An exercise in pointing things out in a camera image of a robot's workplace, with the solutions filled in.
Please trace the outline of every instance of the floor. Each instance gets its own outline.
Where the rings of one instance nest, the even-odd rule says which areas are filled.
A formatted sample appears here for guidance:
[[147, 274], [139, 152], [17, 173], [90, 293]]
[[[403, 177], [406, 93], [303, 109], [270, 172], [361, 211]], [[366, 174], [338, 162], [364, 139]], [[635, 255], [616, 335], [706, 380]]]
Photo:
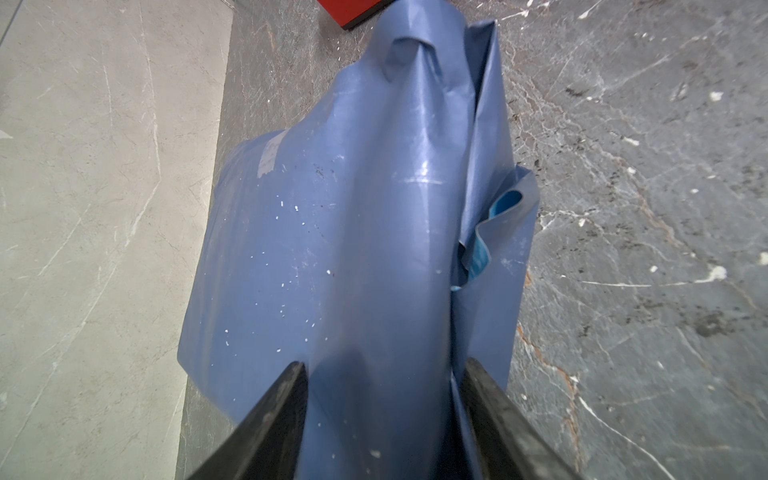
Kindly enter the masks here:
[[[217, 169], [365, 51], [313, 0], [236, 0]], [[584, 478], [768, 468], [768, 5], [452, 0], [498, 21], [541, 215], [507, 393]], [[231, 423], [189, 386], [177, 478]]]
[[0, 478], [174, 476], [232, 17], [24, 0], [0, 45]]

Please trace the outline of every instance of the blue tarp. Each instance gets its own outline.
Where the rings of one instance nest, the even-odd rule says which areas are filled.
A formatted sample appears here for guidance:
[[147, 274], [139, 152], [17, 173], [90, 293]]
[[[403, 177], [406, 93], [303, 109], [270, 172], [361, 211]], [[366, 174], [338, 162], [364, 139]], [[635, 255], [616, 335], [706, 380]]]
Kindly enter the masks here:
[[298, 478], [445, 478], [468, 356], [505, 388], [538, 209], [506, 112], [495, 23], [399, 0], [306, 118], [229, 154], [178, 359], [235, 422], [305, 362]]

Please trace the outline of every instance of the dark marble tile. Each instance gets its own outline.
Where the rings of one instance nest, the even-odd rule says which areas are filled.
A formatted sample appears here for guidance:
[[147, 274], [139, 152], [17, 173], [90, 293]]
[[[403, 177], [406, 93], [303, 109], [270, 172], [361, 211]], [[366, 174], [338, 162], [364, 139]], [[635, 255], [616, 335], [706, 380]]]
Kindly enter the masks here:
[[[768, 5], [454, 4], [498, 19], [517, 161], [541, 188], [508, 394], [585, 478], [762, 478]], [[375, 23], [236, 9], [216, 175], [296, 123]], [[190, 390], [180, 465], [232, 428]]]

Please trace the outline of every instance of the red object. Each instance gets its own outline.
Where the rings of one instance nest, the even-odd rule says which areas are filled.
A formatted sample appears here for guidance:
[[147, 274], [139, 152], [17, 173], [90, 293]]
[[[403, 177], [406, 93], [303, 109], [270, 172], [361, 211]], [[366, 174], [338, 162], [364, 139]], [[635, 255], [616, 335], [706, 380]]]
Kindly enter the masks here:
[[317, 0], [344, 30], [372, 17], [393, 0]]

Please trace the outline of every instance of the white paint speck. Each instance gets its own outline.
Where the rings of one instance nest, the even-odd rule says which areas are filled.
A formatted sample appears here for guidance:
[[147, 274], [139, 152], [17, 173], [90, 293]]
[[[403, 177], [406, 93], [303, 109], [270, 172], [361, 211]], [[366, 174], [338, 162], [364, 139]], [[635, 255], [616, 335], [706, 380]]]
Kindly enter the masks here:
[[710, 275], [707, 278], [704, 280], [696, 280], [695, 283], [709, 283], [715, 280], [722, 281], [726, 278], [728, 278], [728, 270], [725, 270], [724, 266], [718, 265], [710, 270]]
[[593, 10], [595, 7], [597, 7], [598, 5], [600, 5], [600, 3], [601, 3], [602, 1], [603, 1], [603, 0], [598, 0], [598, 2], [597, 2], [596, 4], [594, 4], [594, 5], [592, 5], [592, 6], [589, 8], [589, 10], [587, 10], [586, 12], [582, 13], [581, 15], [579, 15], [579, 16], [578, 16], [578, 19], [579, 19], [579, 20], [584, 20], [586, 17], [588, 17], [588, 16], [589, 16], [589, 12], [591, 12], [591, 11], [592, 11], [592, 10]]

